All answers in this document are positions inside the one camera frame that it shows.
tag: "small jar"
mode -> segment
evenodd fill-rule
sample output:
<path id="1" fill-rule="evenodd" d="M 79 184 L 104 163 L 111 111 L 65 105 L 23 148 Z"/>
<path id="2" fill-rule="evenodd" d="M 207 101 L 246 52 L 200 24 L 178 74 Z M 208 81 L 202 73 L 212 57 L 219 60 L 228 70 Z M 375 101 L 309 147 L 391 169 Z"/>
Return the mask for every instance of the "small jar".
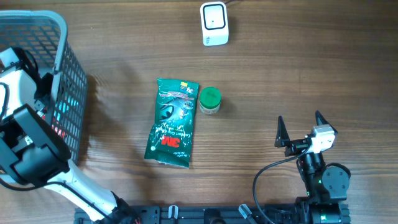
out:
<path id="1" fill-rule="evenodd" d="M 204 88 L 199 97 L 199 107 L 205 114 L 215 114 L 220 109 L 221 92 L 215 87 Z"/>

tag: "green packet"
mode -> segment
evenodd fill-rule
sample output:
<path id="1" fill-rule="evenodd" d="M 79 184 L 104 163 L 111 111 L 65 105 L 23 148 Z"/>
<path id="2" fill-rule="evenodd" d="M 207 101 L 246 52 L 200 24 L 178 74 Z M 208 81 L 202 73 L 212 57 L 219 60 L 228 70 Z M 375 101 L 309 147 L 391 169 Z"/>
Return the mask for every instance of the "green packet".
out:
<path id="1" fill-rule="evenodd" d="M 189 168 L 199 84 L 158 78 L 155 124 L 145 159 Z"/>

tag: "green lid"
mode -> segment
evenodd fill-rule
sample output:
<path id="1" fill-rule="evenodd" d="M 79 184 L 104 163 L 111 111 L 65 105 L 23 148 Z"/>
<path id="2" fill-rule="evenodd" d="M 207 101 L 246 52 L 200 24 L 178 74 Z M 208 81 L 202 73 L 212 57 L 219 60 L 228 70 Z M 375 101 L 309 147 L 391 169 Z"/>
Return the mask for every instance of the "green lid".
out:
<path id="1" fill-rule="evenodd" d="M 206 87 L 200 93 L 200 104 L 206 109 L 216 108 L 221 103 L 221 93 L 217 88 Z"/>

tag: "gray plastic basket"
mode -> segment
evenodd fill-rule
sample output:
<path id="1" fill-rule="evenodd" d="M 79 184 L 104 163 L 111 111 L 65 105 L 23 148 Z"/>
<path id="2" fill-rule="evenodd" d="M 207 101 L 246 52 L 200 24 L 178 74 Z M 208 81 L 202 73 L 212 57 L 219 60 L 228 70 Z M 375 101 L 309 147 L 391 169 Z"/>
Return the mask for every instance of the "gray plastic basket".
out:
<path id="1" fill-rule="evenodd" d="M 22 47 L 39 73 L 54 74 L 43 119 L 68 144 L 76 163 L 87 96 L 87 77 L 68 41 L 67 23 L 52 11 L 0 11 L 0 52 Z"/>

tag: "wooden table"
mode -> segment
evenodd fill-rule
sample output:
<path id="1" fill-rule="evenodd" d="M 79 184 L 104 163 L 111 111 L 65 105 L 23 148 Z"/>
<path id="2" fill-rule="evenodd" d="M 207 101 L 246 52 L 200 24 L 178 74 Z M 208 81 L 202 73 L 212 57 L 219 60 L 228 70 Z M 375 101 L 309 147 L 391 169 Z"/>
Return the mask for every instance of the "wooden table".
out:
<path id="1" fill-rule="evenodd" d="M 253 204 L 252 180 L 284 158 L 277 116 L 302 138 L 320 110 L 339 131 L 326 162 L 352 171 L 353 223 L 398 218 L 398 4 L 243 1 L 228 6 L 230 40 L 204 47 L 201 2 L 44 4 L 68 22 L 88 74 L 80 168 L 131 205 Z M 156 78 L 216 86 L 220 112 L 196 115 L 190 169 L 145 161 Z M 261 203 L 306 195 L 293 162 L 265 172 Z M 0 188 L 0 223 L 71 223 L 75 206 L 45 189 Z"/>

